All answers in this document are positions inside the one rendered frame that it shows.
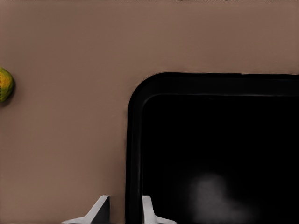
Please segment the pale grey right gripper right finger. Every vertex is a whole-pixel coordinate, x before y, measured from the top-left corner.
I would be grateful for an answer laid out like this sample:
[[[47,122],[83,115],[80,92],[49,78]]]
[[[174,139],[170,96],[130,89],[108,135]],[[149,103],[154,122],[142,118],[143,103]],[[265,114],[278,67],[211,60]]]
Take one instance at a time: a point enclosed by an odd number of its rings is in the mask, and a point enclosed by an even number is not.
[[[177,224],[173,220],[155,214],[150,196],[142,196],[143,224]]]

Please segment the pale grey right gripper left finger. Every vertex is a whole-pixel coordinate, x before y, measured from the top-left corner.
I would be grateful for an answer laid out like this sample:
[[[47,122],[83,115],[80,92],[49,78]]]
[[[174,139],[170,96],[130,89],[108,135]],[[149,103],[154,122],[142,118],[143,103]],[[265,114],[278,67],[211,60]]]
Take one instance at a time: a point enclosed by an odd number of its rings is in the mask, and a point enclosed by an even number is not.
[[[85,216],[66,220],[61,224],[110,224],[110,196],[100,196]]]

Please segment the black storage box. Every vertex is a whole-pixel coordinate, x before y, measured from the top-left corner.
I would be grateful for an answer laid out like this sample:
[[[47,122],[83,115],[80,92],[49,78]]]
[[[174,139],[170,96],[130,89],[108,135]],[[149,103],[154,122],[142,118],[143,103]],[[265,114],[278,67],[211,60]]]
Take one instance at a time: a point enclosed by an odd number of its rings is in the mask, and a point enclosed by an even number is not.
[[[299,75],[156,74],[128,106],[125,224],[299,224]]]

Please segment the green yellow apple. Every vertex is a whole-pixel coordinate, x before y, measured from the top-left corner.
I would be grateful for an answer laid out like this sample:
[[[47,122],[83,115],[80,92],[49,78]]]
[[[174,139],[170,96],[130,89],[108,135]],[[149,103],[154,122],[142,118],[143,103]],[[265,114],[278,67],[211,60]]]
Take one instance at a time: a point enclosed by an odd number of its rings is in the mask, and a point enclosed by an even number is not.
[[[0,102],[6,101],[14,90],[14,79],[10,72],[0,67]]]

